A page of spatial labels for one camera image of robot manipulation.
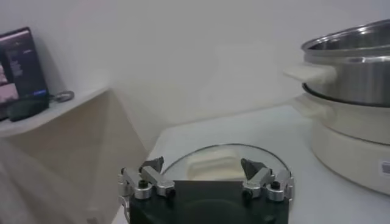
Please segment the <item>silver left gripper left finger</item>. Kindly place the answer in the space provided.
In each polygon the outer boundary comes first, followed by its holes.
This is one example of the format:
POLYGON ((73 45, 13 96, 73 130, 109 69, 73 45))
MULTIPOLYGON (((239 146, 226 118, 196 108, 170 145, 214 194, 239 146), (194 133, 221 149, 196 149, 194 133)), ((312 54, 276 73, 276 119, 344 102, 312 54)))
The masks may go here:
POLYGON ((158 196, 171 199, 176 196, 175 182, 166 179, 161 173, 164 158, 145 161, 135 170, 124 167, 118 175, 119 196, 126 200, 134 196, 137 200, 148 200, 155 192, 158 196))

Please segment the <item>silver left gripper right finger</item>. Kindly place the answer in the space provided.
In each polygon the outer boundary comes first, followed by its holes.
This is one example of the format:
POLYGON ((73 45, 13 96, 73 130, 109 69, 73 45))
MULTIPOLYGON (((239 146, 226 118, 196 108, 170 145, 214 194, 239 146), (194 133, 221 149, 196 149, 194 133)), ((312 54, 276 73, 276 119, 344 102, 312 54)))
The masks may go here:
POLYGON ((241 159, 246 179, 243 181, 242 196, 245 202, 266 197, 271 202, 281 203, 287 200, 293 202, 294 177, 288 169, 282 169, 277 174, 261 162, 241 159))

